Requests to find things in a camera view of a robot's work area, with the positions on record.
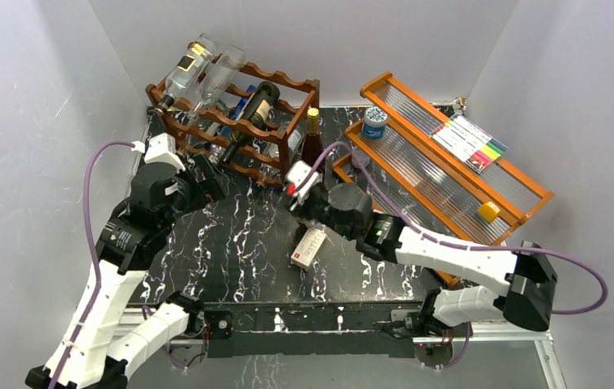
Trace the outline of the dark red wine bottle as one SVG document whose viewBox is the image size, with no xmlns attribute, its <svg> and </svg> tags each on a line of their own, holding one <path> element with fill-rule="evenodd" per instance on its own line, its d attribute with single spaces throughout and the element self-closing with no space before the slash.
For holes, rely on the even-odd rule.
<svg viewBox="0 0 614 389">
<path fill-rule="evenodd" d="M 318 172 L 323 173 L 325 162 L 322 161 L 320 164 L 316 163 L 317 158 L 323 151 L 319 110 L 317 108 L 309 108 L 306 118 L 307 130 L 301 149 L 301 159 L 312 167 L 317 166 Z"/>
</svg>

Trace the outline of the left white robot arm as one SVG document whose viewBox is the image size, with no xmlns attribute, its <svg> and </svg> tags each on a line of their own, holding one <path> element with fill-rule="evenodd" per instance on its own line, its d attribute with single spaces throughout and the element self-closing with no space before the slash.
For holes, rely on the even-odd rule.
<svg viewBox="0 0 614 389">
<path fill-rule="evenodd" d="M 94 272 L 64 339 L 44 365 L 29 370 L 28 387 L 124 388 L 171 339 L 202 333 L 203 302 L 178 291 L 135 329 L 114 335 L 177 220 L 227 194 L 206 155 L 197 154 L 192 161 L 183 169 L 152 162 L 134 175 L 130 196 L 114 208 L 97 240 Z"/>
</svg>

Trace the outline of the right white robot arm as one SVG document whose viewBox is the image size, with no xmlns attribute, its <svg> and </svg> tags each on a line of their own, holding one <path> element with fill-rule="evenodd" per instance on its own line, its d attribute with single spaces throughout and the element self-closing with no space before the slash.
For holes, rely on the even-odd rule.
<svg viewBox="0 0 614 389">
<path fill-rule="evenodd" d="M 470 288 L 429 291 L 419 313 L 423 333 L 439 336 L 463 323 L 500 318 L 529 331 L 549 329 L 557 276 L 539 246 L 483 246 L 407 225 L 375 211 L 371 197 L 352 183 L 330 190 L 322 183 L 289 183 L 286 193 L 296 218 L 325 225 L 369 259 L 474 282 Z"/>
</svg>

